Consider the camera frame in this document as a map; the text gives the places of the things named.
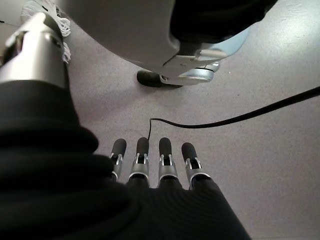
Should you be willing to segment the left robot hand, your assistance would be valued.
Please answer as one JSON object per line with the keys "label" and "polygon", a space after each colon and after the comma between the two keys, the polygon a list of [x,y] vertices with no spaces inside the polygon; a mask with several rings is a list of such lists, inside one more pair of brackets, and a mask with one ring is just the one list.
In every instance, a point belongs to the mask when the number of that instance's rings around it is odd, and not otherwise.
{"label": "left robot hand", "polygon": [[247,240],[217,185],[193,190],[112,179],[113,162],[81,126],[55,20],[35,14],[0,68],[3,240]]}

